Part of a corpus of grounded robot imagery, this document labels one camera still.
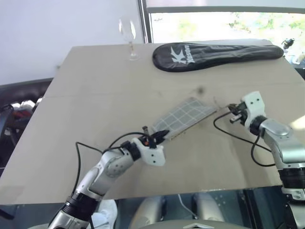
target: window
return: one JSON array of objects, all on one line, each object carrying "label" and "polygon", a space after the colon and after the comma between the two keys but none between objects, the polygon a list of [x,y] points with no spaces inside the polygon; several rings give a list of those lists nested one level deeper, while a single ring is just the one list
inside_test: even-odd
[{"label": "window", "polygon": [[294,38],[291,49],[305,48],[305,14],[300,13],[152,13],[151,30],[154,43],[255,38],[281,46]]}]

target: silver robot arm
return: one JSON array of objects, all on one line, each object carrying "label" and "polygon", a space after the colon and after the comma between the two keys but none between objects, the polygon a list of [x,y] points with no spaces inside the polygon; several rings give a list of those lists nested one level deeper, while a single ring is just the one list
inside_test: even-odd
[{"label": "silver robot arm", "polygon": [[149,148],[138,138],[125,142],[121,149],[105,152],[100,161],[83,178],[48,229],[85,229],[103,196],[133,162],[139,159],[149,165],[163,166],[163,146]]},{"label": "silver robot arm", "polygon": [[259,92],[252,92],[230,110],[235,118],[254,135],[259,135],[270,147],[287,197],[285,223],[287,228],[305,228],[305,147],[295,137],[291,127],[266,118],[264,102]]}]

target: white logo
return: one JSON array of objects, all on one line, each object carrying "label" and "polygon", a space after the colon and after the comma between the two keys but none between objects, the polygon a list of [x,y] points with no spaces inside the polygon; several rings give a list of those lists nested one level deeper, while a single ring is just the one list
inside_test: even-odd
[{"label": "white logo", "polygon": [[180,50],[179,54],[176,54],[175,51],[173,50],[173,48],[171,47],[171,55],[174,57],[174,58],[172,58],[172,60],[174,62],[184,63],[184,64],[195,63],[195,61],[192,57],[192,54],[191,54],[190,46],[185,45],[184,47],[185,47],[186,57],[183,55],[182,50]]}]

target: glass stem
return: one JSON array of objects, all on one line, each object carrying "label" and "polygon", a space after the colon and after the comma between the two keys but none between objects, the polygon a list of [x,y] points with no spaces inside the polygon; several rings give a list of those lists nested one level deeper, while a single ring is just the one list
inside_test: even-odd
[{"label": "glass stem", "polygon": [[133,48],[133,43],[129,42],[129,48],[130,48],[130,54],[134,55],[134,48]]}]

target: table surface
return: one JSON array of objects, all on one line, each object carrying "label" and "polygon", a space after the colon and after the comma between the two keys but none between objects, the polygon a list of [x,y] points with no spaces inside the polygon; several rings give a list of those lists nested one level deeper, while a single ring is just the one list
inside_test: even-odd
[{"label": "table surface", "polygon": [[[204,43],[270,44],[266,40]],[[219,112],[165,142],[165,166],[135,162],[106,198],[280,185],[274,167],[257,166],[250,157],[251,145],[216,130],[213,119],[225,112],[222,107],[227,104],[260,91],[267,116],[291,123],[305,114],[305,82],[300,75],[284,58],[163,72],[152,63],[158,46],[136,45],[137,61],[128,60],[127,45],[72,48],[0,179],[0,204],[64,202],[76,179],[76,141],[105,149],[116,137],[152,125],[191,96],[217,106]],[[197,92],[199,87],[203,94]],[[228,118],[218,124],[254,140]],[[304,131],[295,134],[305,143]],[[256,149],[255,155],[262,163],[273,162],[264,150]],[[98,153],[81,147],[81,178],[99,159]]]}]

